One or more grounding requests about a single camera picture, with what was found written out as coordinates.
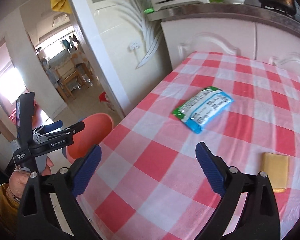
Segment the person left hand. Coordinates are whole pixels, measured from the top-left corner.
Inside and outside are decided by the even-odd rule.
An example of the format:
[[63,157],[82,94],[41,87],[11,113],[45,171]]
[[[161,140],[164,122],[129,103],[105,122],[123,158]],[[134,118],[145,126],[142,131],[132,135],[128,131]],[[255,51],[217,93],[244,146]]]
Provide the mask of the person left hand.
[[7,195],[13,200],[21,199],[29,177],[30,172],[16,166],[9,179],[8,189],[6,190]]

